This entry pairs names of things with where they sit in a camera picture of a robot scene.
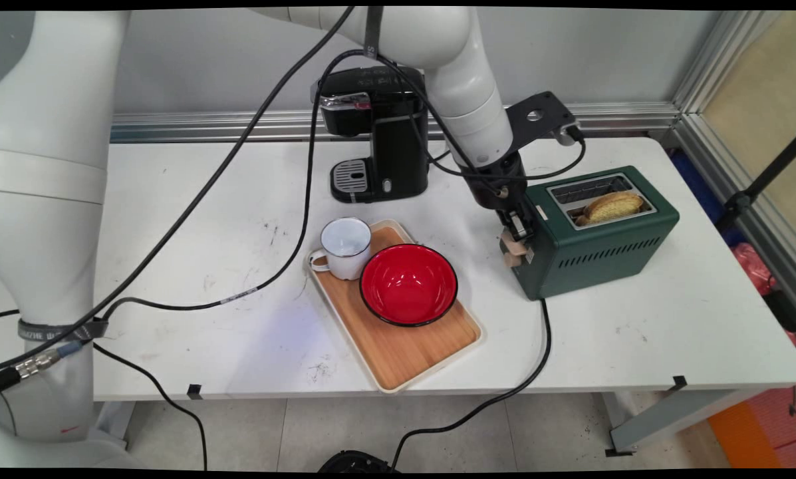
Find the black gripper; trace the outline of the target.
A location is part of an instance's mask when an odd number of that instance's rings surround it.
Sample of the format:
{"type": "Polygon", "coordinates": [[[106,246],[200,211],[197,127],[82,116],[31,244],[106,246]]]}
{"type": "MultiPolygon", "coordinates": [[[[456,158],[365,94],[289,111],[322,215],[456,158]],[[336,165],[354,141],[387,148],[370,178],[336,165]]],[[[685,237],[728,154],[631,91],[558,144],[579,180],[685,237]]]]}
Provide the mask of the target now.
{"type": "Polygon", "coordinates": [[[501,224],[510,231],[514,241],[529,237],[517,206],[520,204],[527,181],[519,152],[475,170],[467,170],[467,184],[474,200],[487,210],[496,210],[501,224]]]}

